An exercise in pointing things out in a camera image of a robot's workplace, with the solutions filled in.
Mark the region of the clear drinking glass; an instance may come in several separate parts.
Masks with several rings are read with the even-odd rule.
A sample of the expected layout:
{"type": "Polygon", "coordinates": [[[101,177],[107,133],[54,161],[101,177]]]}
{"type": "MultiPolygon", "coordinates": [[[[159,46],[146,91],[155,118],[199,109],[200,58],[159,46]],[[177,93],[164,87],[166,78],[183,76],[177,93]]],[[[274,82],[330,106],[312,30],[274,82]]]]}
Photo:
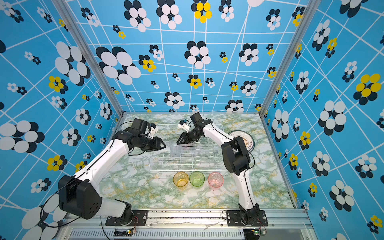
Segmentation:
{"type": "Polygon", "coordinates": [[[171,157],[180,157],[181,156],[181,145],[177,145],[176,142],[170,143],[170,156],[171,157]]]}

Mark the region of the yellow drinking glass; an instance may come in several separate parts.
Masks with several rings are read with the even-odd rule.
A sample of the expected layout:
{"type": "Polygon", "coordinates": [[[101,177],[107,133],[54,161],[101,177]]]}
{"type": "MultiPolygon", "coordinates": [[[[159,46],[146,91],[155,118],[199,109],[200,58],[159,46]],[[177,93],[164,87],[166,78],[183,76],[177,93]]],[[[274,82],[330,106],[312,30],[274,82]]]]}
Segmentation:
{"type": "Polygon", "coordinates": [[[185,172],[177,172],[173,177],[173,183],[176,187],[182,188],[189,182],[189,176],[185,172]]]}

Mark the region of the green drinking glass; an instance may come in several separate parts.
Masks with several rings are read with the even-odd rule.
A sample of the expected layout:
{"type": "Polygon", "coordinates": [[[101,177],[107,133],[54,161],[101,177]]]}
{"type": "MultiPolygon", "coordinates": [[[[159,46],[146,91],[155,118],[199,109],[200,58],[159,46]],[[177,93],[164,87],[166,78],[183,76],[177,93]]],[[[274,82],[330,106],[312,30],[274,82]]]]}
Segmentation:
{"type": "Polygon", "coordinates": [[[205,176],[200,171],[192,172],[189,176],[189,180],[192,186],[194,187],[200,187],[205,182],[205,176]]]}

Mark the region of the pink drinking glass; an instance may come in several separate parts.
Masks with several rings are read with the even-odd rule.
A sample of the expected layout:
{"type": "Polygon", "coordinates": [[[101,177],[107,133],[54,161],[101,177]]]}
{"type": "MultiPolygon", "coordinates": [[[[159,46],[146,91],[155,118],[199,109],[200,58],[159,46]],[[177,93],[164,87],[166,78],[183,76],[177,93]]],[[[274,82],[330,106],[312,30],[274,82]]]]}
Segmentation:
{"type": "Polygon", "coordinates": [[[218,172],[213,172],[208,176],[208,183],[212,188],[217,189],[223,185],[224,178],[222,174],[218,172]]]}

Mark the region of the white plate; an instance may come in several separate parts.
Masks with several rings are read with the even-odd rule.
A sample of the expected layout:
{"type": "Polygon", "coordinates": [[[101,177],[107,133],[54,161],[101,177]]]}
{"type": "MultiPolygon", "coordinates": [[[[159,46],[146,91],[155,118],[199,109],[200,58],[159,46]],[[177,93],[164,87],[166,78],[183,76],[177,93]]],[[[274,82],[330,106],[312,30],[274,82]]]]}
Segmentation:
{"type": "Polygon", "coordinates": [[[255,148],[254,138],[247,132],[241,130],[235,130],[229,132],[232,137],[241,137],[245,143],[245,146],[249,152],[252,152],[255,148]]]}

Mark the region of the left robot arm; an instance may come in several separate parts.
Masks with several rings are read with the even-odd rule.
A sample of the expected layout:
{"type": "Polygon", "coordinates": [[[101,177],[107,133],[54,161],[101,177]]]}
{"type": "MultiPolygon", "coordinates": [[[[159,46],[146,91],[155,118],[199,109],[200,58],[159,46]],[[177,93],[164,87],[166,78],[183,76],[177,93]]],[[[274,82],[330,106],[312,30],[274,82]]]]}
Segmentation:
{"type": "Polygon", "coordinates": [[[133,219],[131,204],[103,198],[97,188],[109,170],[134,149],[143,153],[166,148],[156,136],[157,125],[134,119],[132,125],[116,132],[108,145],[85,168],[72,177],[64,176],[59,181],[59,207],[62,211],[83,219],[94,216],[109,217],[128,224],[133,219]]]}

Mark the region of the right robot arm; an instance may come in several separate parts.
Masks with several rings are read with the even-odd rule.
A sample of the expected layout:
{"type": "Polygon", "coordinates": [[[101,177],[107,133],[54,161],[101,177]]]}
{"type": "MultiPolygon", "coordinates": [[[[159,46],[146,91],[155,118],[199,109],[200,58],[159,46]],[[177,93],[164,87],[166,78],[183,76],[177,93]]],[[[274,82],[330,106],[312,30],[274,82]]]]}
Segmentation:
{"type": "Polygon", "coordinates": [[[207,137],[221,147],[224,166],[233,175],[239,194],[239,209],[242,222],[246,226],[260,219],[260,207],[255,200],[250,181],[250,153],[241,137],[233,137],[216,127],[210,119],[203,118],[200,113],[191,116],[194,128],[188,121],[181,120],[178,127],[183,130],[177,144],[185,145],[198,142],[207,137]]]}

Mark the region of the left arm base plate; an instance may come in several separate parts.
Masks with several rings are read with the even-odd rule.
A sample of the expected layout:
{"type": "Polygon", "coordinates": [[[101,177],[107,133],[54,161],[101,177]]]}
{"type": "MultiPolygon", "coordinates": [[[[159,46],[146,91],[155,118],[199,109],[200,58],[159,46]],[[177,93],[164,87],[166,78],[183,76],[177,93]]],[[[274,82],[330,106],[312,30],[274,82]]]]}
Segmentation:
{"type": "Polygon", "coordinates": [[[131,210],[130,213],[123,214],[119,218],[108,217],[105,225],[113,227],[142,227],[146,225],[148,213],[148,210],[131,210]]]}

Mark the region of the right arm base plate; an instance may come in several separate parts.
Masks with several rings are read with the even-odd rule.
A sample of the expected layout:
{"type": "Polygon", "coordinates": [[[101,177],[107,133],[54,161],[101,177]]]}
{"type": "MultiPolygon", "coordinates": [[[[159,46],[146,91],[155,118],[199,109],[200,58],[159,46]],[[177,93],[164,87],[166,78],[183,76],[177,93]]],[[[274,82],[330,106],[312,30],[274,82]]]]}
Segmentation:
{"type": "Polygon", "coordinates": [[[267,227],[269,225],[265,211],[227,210],[224,218],[229,227],[267,227]]]}

